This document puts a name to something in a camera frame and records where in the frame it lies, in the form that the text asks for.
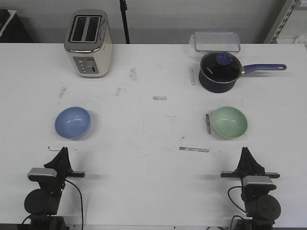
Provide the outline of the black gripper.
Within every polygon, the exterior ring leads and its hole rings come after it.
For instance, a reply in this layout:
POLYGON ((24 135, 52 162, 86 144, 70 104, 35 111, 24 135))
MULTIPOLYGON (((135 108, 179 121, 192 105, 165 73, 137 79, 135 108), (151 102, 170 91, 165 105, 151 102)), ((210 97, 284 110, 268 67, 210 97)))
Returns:
POLYGON ((277 188, 272 179, 278 179, 280 177, 279 173, 268 172, 264 175, 244 174, 247 170, 249 173, 265 173, 265 168, 257 163, 248 147, 243 147, 235 171, 222 171, 220 174, 222 178, 240 179, 242 185, 241 198, 243 201, 255 200, 277 188))
POLYGON ((43 179, 39 182, 40 188, 52 195, 61 195, 65 188, 65 181, 67 177, 84 178, 85 172, 73 171, 69 159, 69 152, 67 147, 62 147, 53 160, 44 164, 45 168, 42 168, 43 179), (64 157, 64 165, 66 171, 57 172, 58 168, 64 157))

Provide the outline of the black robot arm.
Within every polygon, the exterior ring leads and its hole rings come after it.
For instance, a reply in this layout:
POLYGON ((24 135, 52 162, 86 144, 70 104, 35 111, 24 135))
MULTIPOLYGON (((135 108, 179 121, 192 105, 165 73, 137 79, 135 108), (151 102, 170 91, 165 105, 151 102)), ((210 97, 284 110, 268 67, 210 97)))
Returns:
POLYGON ((239 208, 246 218, 239 215, 232 217, 231 230, 272 230, 275 220, 281 214, 278 200, 269 194, 277 186, 272 179, 277 179, 277 172, 265 172, 265 168, 256 162, 247 147, 243 147, 237 168, 234 171, 222 171, 222 178, 238 178, 241 181, 241 199, 245 208, 239 208))
POLYGON ((64 217, 57 212, 65 188, 65 183, 73 185, 79 194, 80 189, 67 178, 84 178, 85 172, 74 171, 69 159, 67 147, 62 147, 53 160, 43 168, 32 168, 27 178, 40 186, 30 192, 24 201, 24 208, 29 213, 30 230, 68 230, 64 217))

